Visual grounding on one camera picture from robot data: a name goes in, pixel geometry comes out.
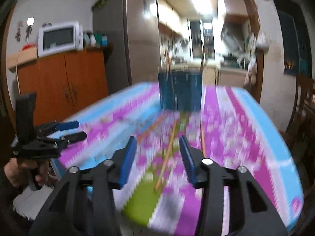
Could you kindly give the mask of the person's left hand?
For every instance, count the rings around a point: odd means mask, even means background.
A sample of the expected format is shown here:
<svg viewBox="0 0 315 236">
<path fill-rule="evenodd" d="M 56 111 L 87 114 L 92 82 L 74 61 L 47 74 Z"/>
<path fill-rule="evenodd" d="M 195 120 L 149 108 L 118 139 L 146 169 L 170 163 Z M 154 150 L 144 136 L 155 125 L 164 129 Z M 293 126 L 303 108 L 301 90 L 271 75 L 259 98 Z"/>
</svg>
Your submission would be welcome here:
<svg viewBox="0 0 315 236">
<path fill-rule="evenodd" d="M 10 183 L 18 188 L 28 183 L 27 171 L 31 169 L 38 169 L 35 175 L 35 180 L 38 185 L 46 184 L 48 179 L 49 161 L 48 160 L 28 160 L 11 158 L 10 161 L 4 166 L 4 174 Z"/>
</svg>

